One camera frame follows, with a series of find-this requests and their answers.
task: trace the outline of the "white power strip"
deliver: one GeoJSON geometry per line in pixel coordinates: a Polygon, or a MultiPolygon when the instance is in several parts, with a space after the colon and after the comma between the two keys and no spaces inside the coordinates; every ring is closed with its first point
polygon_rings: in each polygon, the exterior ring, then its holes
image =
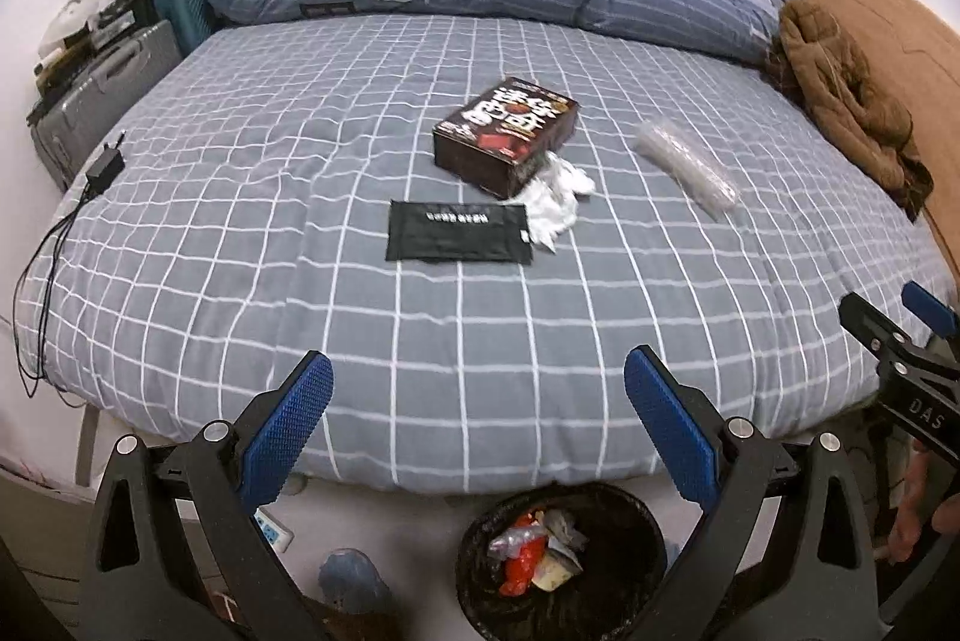
{"type": "Polygon", "coordinates": [[[294,539],[294,534],[286,529],[285,526],[277,522],[270,514],[267,514],[262,508],[258,508],[256,513],[253,515],[253,519],[256,520],[256,524],[260,526],[260,530],[263,532],[263,537],[267,539],[274,549],[277,555],[282,555],[282,553],[287,551],[287,547],[290,546],[290,542],[294,539]]]}

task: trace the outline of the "black trash can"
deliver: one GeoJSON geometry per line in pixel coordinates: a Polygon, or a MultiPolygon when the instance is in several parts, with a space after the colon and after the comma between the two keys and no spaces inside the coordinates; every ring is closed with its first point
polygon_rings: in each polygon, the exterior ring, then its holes
{"type": "Polygon", "coordinates": [[[666,572],[664,536],[643,502],[606,483],[552,484],[500,502],[467,529],[457,558],[457,598],[488,641],[618,641],[666,572]],[[584,573],[555,592],[533,585],[504,598],[503,563],[487,554],[491,539],[535,508],[562,508],[587,536],[584,573]]]}

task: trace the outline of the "gray suitcase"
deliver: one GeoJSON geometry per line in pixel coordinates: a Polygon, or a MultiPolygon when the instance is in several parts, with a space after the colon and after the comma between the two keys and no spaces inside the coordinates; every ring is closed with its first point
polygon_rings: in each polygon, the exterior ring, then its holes
{"type": "Polygon", "coordinates": [[[61,192],[123,115],[180,62],[169,21],[141,29],[98,56],[64,99],[31,125],[40,161],[61,192]]]}

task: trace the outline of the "plaid bed sheet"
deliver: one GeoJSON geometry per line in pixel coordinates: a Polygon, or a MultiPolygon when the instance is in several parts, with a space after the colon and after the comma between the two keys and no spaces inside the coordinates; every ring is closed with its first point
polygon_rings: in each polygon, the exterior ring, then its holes
{"type": "Polygon", "coordinates": [[[119,128],[126,171],[83,210],[56,276],[51,376],[188,438],[320,349],[336,392],[299,468],[340,481],[461,493],[654,471],[622,380],[645,342],[723,416],[809,428],[875,390],[837,300],[859,291],[921,339],[902,283],[950,286],[928,228],[758,72],[563,26],[224,31],[119,128]],[[598,194],[527,269],[384,262],[390,200],[485,198],[435,168],[430,131],[508,74],[581,103],[563,156],[598,194]],[[725,221],[632,152],[637,122],[661,117],[730,168],[743,205],[725,221]]]}

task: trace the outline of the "brown box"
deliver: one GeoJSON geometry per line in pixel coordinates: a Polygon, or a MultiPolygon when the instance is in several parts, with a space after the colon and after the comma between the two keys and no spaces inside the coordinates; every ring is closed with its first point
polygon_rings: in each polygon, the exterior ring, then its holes
{"type": "Polygon", "coordinates": [[[501,200],[515,197],[573,135],[568,97],[508,77],[433,128],[433,161],[501,200]]]}

